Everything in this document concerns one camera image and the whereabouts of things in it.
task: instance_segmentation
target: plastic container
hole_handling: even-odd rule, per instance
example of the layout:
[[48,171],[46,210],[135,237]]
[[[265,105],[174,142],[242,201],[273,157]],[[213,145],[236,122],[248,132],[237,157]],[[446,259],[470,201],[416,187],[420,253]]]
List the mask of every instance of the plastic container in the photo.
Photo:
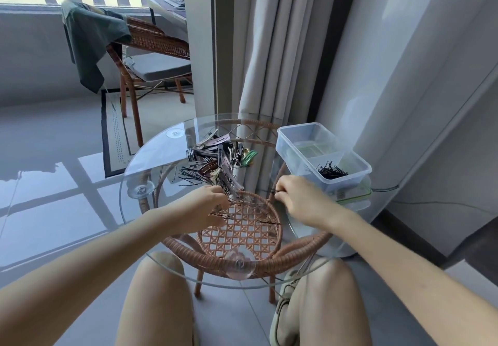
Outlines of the plastic container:
[[[320,123],[285,126],[277,132],[276,150],[290,172],[306,177],[326,193],[356,187],[372,172],[368,162],[348,150],[337,136]],[[333,180],[323,178],[317,167],[330,161],[348,175]]]

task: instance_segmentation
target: person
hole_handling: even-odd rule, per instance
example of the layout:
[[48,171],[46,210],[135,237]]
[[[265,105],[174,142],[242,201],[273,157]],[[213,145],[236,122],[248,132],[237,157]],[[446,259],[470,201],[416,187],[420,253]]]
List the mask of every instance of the person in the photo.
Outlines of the person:
[[[302,223],[350,244],[438,345],[498,344],[495,307],[331,201],[304,178],[282,176],[275,197]],[[54,344],[145,252],[167,236],[223,225],[222,219],[210,213],[217,206],[229,205],[221,187],[199,188],[12,282],[0,290],[0,343]],[[176,256],[156,252],[153,258],[183,273]],[[271,326],[273,345],[371,345],[358,284],[340,259],[284,284],[280,292]],[[185,279],[145,258],[130,284],[116,345],[199,344],[192,308]]]

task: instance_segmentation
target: glass tabletop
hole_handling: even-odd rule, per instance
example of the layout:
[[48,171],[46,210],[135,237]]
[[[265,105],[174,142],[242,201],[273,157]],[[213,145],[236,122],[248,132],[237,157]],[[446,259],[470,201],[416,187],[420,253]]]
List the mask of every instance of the glass tabletop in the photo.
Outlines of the glass tabletop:
[[[182,197],[196,189],[185,172],[198,168],[189,161],[187,150],[197,148],[210,135],[228,135],[235,143],[257,152],[252,165],[236,167],[233,178],[243,186],[231,195],[232,207],[224,217],[227,225],[197,234],[169,237],[151,252],[174,252],[184,262],[184,274],[163,268],[186,279],[208,286],[255,289],[279,285],[286,274],[295,280],[327,262],[316,251],[331,235],[303,226],[289,217],[285,208],[273,200],[275,182],[288,174],[284,161],[275,151],[277,129],[282,120],[253,114],[220,114],[178,123],[149,140],[135,154],[123,175],[120,209],[129,223],[145,211]],[[333,193],[333,199],[352,210],[367,207],[370,183]]]

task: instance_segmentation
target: person's right hand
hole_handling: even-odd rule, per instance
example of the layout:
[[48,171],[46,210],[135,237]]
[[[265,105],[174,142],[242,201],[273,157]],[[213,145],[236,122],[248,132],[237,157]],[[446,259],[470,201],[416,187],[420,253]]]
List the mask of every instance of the person's right hand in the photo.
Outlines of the person's right hand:
[[275,198],[303,224],[332,233],[339,221],[356,216],[301,176],[282,176],[276,185]]

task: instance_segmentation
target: gray cushion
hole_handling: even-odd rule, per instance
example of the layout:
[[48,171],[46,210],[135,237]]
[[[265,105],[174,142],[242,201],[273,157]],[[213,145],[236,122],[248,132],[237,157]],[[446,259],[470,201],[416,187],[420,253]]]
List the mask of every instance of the gray cushion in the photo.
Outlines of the gray cushion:
[[190,60],[156,52],[128,56],[125,64],[144,81],[171,79],[192,72]]

